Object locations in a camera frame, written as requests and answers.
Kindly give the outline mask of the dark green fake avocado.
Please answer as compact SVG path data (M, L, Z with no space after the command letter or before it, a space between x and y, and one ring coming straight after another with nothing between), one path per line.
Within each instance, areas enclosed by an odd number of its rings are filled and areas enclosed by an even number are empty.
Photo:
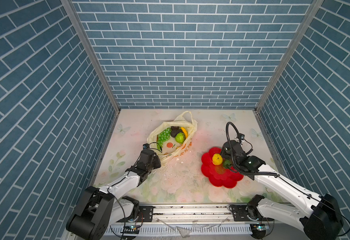
M232 167L232 163L231 163L230 160L224 160L223 163L222 163L222 166L223 166L225 169L230 170L231 167Z

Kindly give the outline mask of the yellow fake lemon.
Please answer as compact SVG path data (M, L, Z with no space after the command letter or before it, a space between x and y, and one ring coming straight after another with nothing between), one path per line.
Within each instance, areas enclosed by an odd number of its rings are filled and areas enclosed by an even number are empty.
M220 154L214 154L213 157L212 157L212 163L215 165L215 166L220 166L222 165L224 162L224 159L223 157L220 155Z

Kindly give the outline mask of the yellowish printed plastic bag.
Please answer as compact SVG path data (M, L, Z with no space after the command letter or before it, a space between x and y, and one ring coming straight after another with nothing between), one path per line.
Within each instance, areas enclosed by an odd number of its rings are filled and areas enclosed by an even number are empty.
M184 155L191 146L197 131L197 121L190 111L185 111L171 122L163 122L148 136L147 143L159 156L161 165Z

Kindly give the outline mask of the red flower shaped plate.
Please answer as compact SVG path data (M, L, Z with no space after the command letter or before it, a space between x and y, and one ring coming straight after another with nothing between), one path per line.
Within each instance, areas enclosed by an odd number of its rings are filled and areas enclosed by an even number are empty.
M230 170L225 169L222 165L215 166L212 163L214 154L220 154L221 149L214 147L201 157L201 172L208 178L209 182L215 187L234 188L244 176L239 172L235 172L233 166Z

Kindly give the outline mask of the green fake lime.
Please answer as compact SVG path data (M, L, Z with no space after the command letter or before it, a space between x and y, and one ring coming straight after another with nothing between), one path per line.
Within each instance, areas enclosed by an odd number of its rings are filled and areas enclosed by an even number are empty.
M175 136L175 141L179 144L183 144L184 141L185 141L185 135L183 133L178 133L176 136Z

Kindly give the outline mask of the dark brown fake fruit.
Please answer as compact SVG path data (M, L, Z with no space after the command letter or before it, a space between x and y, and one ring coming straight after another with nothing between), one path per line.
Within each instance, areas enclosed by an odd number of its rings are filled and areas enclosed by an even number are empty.
M183 133L181 127L171 127L171 137L176 138L179 133Z

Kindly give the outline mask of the yellow fake banana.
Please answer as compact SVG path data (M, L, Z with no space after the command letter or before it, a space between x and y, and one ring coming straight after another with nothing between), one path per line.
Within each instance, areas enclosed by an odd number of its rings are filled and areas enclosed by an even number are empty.
M182 130L183 134L185 135L185 138L187 138L188 137L187 130L185 128L183 128L183 127L180 127L180 129Z

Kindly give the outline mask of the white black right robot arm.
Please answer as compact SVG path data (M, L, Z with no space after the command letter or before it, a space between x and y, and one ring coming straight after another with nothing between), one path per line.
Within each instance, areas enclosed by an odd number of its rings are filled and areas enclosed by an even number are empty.
M290 203L279 204L256 195L247 203L249 219L277 220L304 232L311 240L334 240L340 236L346 218L333 196L321 196L296 184L260 158L248 156L237 141L227 141L221 155L230 160L234 172L268 187Z

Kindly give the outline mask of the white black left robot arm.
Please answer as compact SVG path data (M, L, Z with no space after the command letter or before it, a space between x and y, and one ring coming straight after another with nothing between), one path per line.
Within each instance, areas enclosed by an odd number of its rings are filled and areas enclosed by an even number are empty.
M86 188L66 223L66 230L84 240L99 240L107 228L117 221L135 220L139 201L126 193L140 186L149 174L161 167L153 150L142 150L136 163L124 175L100 188Z

